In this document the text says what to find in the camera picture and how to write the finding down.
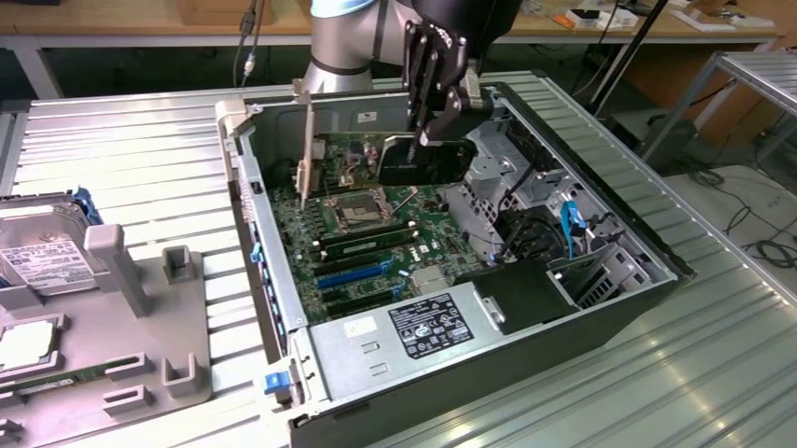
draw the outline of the sticker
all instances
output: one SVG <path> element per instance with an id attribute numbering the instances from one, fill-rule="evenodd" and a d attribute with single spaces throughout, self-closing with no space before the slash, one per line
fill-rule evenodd
<path id="1" fill-rule="evenodd" d="M 361 114 L 358 114 L 358 123 L 377 121 L 377 116 L 377 112 L 362 112 Z"/>
<path id="2" fill-rule="evenodd" d="M 353 320 L 351 322 L 346 322 L 343 324 L 343 331 L 346 332 L 346 337 L 349 339 L 361 336 L 365 333 L 370 333 L 371 331 L 377 331 L 377 320 L 374 320 L 374 317 L 369 316 Z"/>
<path id="3" fill-rule="evenodd" d="M 0 256 L 34 289 L 62 287 L 94 278 L 72 241 L 0 250 Z"/>
<path id="4" fill-rule="evenodd" d="M 390 310 L 407 355 L 419 359 L 473 339 L 450 294 Z"/>

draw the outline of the blue latch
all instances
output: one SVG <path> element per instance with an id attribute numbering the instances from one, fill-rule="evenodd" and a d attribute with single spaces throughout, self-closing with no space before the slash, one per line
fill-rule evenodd
<path id="1" fill-rule="evenodd" d="M 287 371 L 278 371 L 266 375 L 266 384 L 263 387 L 263 393 L 266 395 L 273 394 L 279 390 L 290 388 L 290 374 Z"/>
<path id="2" fill-rule="evenodd" d="M 562 219 L 562 232 L 565 234 L 565 240 L 568 242 L 568 258 L 573 258 L 573 234 L 570 226 L 576 226 L 586 229 L 586 222 L 584 221 L 582 214 L 578 211 L 578 205 L 576 201 L 565 201 L 562 204 L 562 212 L 560 215 Z"/>
<path id="3" fill-rule="evenodd" d="M 251 248 L 250 261 L 252 263 L 262 263 L 263 261 L 266 261 L 266 258 L 263 257 L 263 247 L 261 246 L 259 241 L 254 244 L 254 247 Z"/>
<path id="4" fill-rule="evenodd" d="M 95 207 L 95 203 L 91 200 L 91 193 L 83 187 L 78 187 L 78 191 L 72 193 L 72 198 L 78 201 L 82 206 L 83 210 L 86 211 L 86 217 L 88 218 L 88 224 L 92 226 L 102 224 L 100 212 L 98 212 L 98 208 Z"/>

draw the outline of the hard drive label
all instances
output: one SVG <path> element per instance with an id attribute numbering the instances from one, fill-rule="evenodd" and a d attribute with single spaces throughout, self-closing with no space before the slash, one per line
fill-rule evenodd
<path id="1" fill-rule="evenodd" d="M 94 277 L 72 241 L 0 249 L 0 256 L 34 289 L 72 285 Z"/>

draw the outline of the metal workbench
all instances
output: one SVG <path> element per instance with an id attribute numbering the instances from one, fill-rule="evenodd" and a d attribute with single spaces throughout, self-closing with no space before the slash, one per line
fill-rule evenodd
<path id="1" fill-rule="evenodd" d="M 726 73 L 732 78 L 729 82 L 738 81 L 738 83 L 746 85 L 764 99 L 770 100 L 785 113 L 797 118 L 797 53 L 791 50 L 772 53 L 749 51 L 726 53 L 720 51 L 712 56 L 700 70 L 696 80 L 664 119 L 658 133 L 642 142 L 642 158 L 654 166 L 658 156 L 670 150 L 670 148 L 661 147 L 664 138 L 673 130 L 684 112 L 689 109 L 693 100 L 705 89 L 717 72 Z M 734 88 L 736 85 L 729 86 L 720 94 L 728 96 Z M 795 124 L 791 122 L 785 122 L 784 128 L 784 130 L 778 130 L 781 132 L 780 138 L 772 139 L 768 147 L 762 148 L 760 154 L 756 155 L 757 158 L 766 157 L 796 129 Z"/>
<path id="2" fill-rule="evenodd" d="M 381 442 L 417 446 L 791 445 L 797 431 L 795 297 L 728 245 L 636 156 L 546 79 L 495 74 L 549 120 L 698 272 L 602 349 Z M 394 81 L 378 88 L 395 87 Z M 214 103 L 287 88 L 34 103 L 10 126 L 14 193 L 80 182 L 135 259 L 176 242 L 206 258 L 214 398 L 76 446 L 281 446 L 258 421 L 250 379 L 265 363 L 232 230 Z M 19 152 L 22 140 L 23 152 Z"/>

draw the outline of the circuit board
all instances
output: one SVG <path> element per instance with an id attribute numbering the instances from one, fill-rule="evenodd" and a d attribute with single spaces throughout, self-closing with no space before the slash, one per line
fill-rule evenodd
<path id="1" fill-rule="evenodd" d="M 446 186 L 379 187 L 369 179 L 374 172 L 369 148 L 381 139 L 353 133 L 325 135 L 321 185 L 305 210 L 293 188 L 269 192 L 311 324 L 442 289 L 482 267 L 438 193 Z M 361 145 L 365 152 L 351 158 L 355 165 L 350 148 L 361 155 Z M 367 260 L 346 268 L 362 259 Z M 334 272 L 327 272 L 330 266 L 338 266 Z M 337 284 L 342 276 L 362 273 L 370 276 Z M 358 303 L 379 295 L 379 303 Z"/>

